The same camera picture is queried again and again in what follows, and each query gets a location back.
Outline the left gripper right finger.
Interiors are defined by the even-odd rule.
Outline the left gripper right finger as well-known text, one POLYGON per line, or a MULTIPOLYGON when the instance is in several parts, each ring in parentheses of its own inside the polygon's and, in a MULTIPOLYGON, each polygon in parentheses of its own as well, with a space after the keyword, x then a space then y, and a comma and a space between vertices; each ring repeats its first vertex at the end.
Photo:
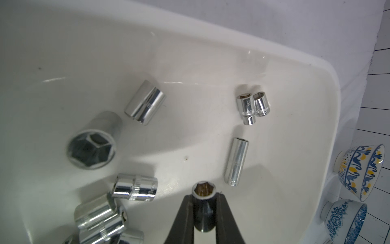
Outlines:
POLYGON ((245 244, 226 197, 216 194, 216 243, 245 244))

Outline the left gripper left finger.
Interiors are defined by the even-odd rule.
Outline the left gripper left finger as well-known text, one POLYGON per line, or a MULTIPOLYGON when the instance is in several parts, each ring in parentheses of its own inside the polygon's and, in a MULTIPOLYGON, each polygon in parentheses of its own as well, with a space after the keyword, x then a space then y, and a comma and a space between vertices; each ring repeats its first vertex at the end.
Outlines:
POLYGON ((165 244, 194 244, 193 195, 183 198, 165 244))

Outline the long chrome socket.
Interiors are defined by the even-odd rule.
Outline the long chrome socket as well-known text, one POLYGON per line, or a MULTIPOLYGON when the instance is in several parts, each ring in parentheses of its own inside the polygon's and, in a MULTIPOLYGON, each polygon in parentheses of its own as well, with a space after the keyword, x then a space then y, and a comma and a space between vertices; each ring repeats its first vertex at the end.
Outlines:
POLYGON ((244 166, 249 141, 243 138, 234 138, 232 147, 227 160, 226 170, 224 173, 224 181, 231 187, 239 185, 241 171, 244 166))

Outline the short chrome socket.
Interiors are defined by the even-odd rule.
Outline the short chrome socket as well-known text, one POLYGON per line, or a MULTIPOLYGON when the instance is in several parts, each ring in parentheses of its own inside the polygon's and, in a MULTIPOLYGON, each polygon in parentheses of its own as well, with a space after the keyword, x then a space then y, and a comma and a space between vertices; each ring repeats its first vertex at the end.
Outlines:
POLYGON ((270 105, 267 100, 266 94, 263 91, 253 95, 255 114, 257 117, 265 117, 270 113, 270 105))

